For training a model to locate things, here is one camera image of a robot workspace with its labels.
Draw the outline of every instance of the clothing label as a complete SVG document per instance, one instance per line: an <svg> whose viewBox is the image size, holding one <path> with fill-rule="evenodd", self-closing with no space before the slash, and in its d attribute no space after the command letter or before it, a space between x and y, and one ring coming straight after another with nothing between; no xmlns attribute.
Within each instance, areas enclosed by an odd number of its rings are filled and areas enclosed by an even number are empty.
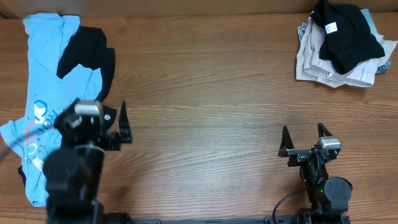
<svg viewBox="0 0 398 224"><path fill-rule="evenodd" d="M330 34L331 32L336 32L337 31L336 22L332 22L331 24L326 25L325 30L327 34Z"/></svg>
<svg viewBox="0 0 398 224"><path fill-rule="evenodd" d="M40 171L43 169L43 163L43 160L39 159L38 157L33 160L33 164L35 164L36 168L38 168Z"/></svg>

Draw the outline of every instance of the blue garment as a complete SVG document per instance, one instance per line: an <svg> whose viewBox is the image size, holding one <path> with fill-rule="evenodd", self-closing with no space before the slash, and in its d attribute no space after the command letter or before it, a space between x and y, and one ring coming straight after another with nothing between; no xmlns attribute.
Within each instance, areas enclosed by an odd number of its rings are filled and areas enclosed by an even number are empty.
<svg viewBox="0 0 398 224"><path fill-rule="evenodd" d="M48 193L42 173L44 159L61 146L62 136L45 126L54 122L63 109L76 99L94 100L102 88L100 69L92 71L76 66L63 79L57 76L57 66L70 37L79 25L78 16L60 17L56 13L27 16L25 25L28 39L29 81L25 116L0 127L5 143L22 158L26 175L26 196L33 206L44 206ZM19 139L31 130L35 136Z"/></svg>
<svg viewBox="0 0 398 224"><path fill-rule="evenodd" d="M377 36L379 33L377 33L376 25L374 25L371 13L369 12L369 9L361 9L362 15L365 17L366 22L368 22L369 28L371 30L371 33L375 36ZM301 39L304 36L305 29L307 28L307 23L303 22L301 26L297 27L297 34L298 34L298 39L301 42ZM391 66L391 58L389 58L384 65L381 65L377 71L376 74L385 72L387 71Z"/></svg>

